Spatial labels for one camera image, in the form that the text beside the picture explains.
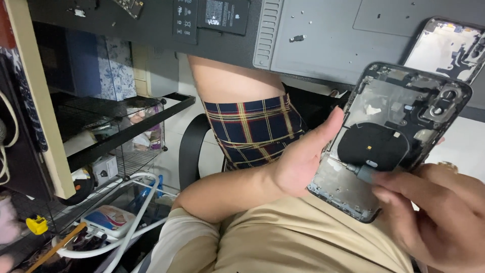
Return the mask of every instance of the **circuit board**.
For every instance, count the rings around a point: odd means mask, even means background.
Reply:
[[[137,19],[140,17],[140,13],[142,12],[143,2],[139,0],[113,0],[117,3],[120,7],[122,7],[128,14]]]

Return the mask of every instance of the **phone battery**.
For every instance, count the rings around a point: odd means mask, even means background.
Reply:
[[[249,0],[201,0],[199,27],[246,34]]]

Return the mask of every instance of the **yellow tool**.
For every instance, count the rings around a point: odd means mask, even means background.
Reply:
[[[47,231],[47,220],[44,217],[40,217],[37,215],[37,218],[34,217],[27,218],[25,223],[27,227],[35,234],[41,235],[42,233]]]
[[[86,226],[86,222],[81,222],[76,226],[76,228],[71,231],[67,236],[60,241],[58,244],[56,244],[49,252],[47,252],[42,258],[40,258],[36,263],[34,263],[29,270],[27,270],[25,273],[32,273],[37,267],[45,263],[52,255],[56,254],[56,252],[63,247],[67,242],[69,242],[74,236],[76,236],[77,233],[79,233],[84,227]]]

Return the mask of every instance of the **snack package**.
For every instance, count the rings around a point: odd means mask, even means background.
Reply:
[[[139,123],[155,114],[158,114],[162,110],[163,107],[161,104],[147,109],[130,108],[129,112],[137,112],[123,118],[123,121],[121,122],[121,129],[123,130],[132,126],[133,124]],[[153,126],[152,128],[133,138],[131,141],[123,144],[123,151],[130,153],[161,149],[164,146],[162,139],[162,130],[162,124],[157,124]]]

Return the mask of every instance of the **plaid skirt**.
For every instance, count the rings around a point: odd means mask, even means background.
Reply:
[[[306,125],[288,95],[255,102],[204,103],[230,170],[277,160]]]

